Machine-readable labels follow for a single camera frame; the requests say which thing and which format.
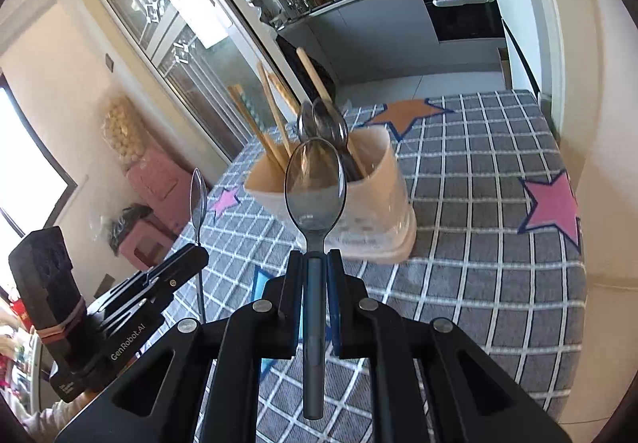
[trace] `beige plastic container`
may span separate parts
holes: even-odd
[[[408,204],[405,179],[390,136],[384,126],[371,126],[354,130],[350,138],[356,143],[369,176],[348,184],[343,214],[326,238],[325,248],[337,248],[345,258],[400,263],[412,251],[417,222]],[[288,215],[283,186],[284,175],[265,154],[244,182],[246,192],[305,246],[303,235]]]

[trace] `glass door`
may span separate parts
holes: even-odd
[[[246,27],[234,2],[106,1],[120,25],[228,159],[234,159],[252,135],[226,90],[229,85],[240,85],[261,127],[274,126],[256,63],[262,60],[267,68],[275,64],[263,55],[263,46],[257,44],[259,35]]]

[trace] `plaid tablecloth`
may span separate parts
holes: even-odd
[[[403,140],[394,141],[418,223],[412,254],[399,265],[346,260],[346,272],[361,277],[371,297],[405,317],[452,319],[558,417],[581,350],[585,267],[555,227],[518,234],[533,205],[519,178],[550,182],[564,168],[554,138],[526,91],[430,102],[455,113],[419,119]],[[346,119],[352,127],[379,111],[380,106],[357,108]],[[253,140],[211,191],[209,203],[223,188],[240,185],[261,154]],[[256,266],[281,275],[295,248],[294,234],[242,188],[237,197],[239,205],[217,220],[209,215],[202,231],[210,253],[203,271],[208,321],[251,301]],[[189,225],[173,249],[193,239]],[[194,280],[175,293],[165,317],[151,343],[180,319],[197,318]],[[338,360],[331,350],[324,418],[308,421],[301,415],[300,347],[295,359],[276,362],[262,379],[258,441],[371,439],[366,362]]]

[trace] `chopstick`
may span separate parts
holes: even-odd
[[[250,115],[250,112],[246,108],[246,105],[243,103],[243,101],[241,100],[241,97],[239,96],[239,92],[236,88],[237,86],[238,85],[234,87],[227,87],[228,93],[230,94],[232,100],[234,101],[235,106],[237,107],[239,113],[244,117],[248,125],[250,125],[250,127],[253,129],[254,134],[257,136],[257,139],[259,140],[259,142],[261,142],[262,146],[264,147],[264,151],[266,151],[266,155],[269,156],[271,159],[273,159],[276,162],[277,166],[279,166],[280,169],[285,173],[286,167],[288,167],[288,162],[284,160],[284,157],[278,150],[277,145],[275,144],[275,141],[272,140],[270,135],[266,134],[265,132],[262,132],[259,129],[259,126],[257,126],[257,123],[254,122],[253,116]]]
[[[299,103],[297,103],[297,100],[288,91],[288,88],[283,85],[282,81],[278,78],[278,76],[274,72],[268,72],[268,78],[270,79],[272,84],[275,86],[275,88],[279,91],[279,93],[282,95],[284,101],[286,101],[286,104],[290,108],[290,111],[293,114],[295,114],[295,116],[298,116],[299,112],[301,111],[301,106],[299,106]]]
[[[286,152],[288,152],[288,157],[290,157],[293,151],[292,145],[290,144],[288,135],[286,135],[286,127],[283,124],[281,112],[277,107],[277,103],[275,103],[275,98],[272,97],[270,83],[268,82],[266,71],[264,70],[264,64],[261,61],[257,62],[257,70],[259,71],[259,76],[262,79],[262,87],[264,87],[264,94],[266,94],[266,100],[268,101],[268,105],[270,106],[270,111],[272,112],[272,116],[275,119],[275,123],[277,123],[277,128],[279,129],[280,134],[282,134],[283,146],[285,146]]]
[[[297,47],[297,56],[299,56],[299,59],[301,60],[301,65],[304,66],[305,71],[308,72],[308,75],[310,76],[310,79],[315,85],[317,92],[319,92],[320,98],[323,100],[324,103],[327,102],[330,104],[330,106],[334,106],[333,100],[330,97],[328,90],[323,84],[323,81],[321,81],[321,78],[319,77],[319,74],[317,73],[315,66],[310,61],[310,58],[308,58],[308,55],[305,53],[305,50],[303,47]],[[356,149],[354,143],[350,139],[348,139],[348,150],[350,151],[350,154],[352,155],[352,158],[354,159],[355,164],[358,166],[359,171],[361,171],[361,174],[364,177],[367,177],[368,174],[366,173],[366,167],[364,166],[363,161],[361,160],[361,156],[359,155],[358,150]]]

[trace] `pink plastic stool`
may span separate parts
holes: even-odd
[[[191,217],[191,175],[160,148],[149,146],[126,178],[155,216],[179,234]]]
[[[138,220],[119,246],[119,253],[138,270],[162,261],[174,240],[148,220]]]

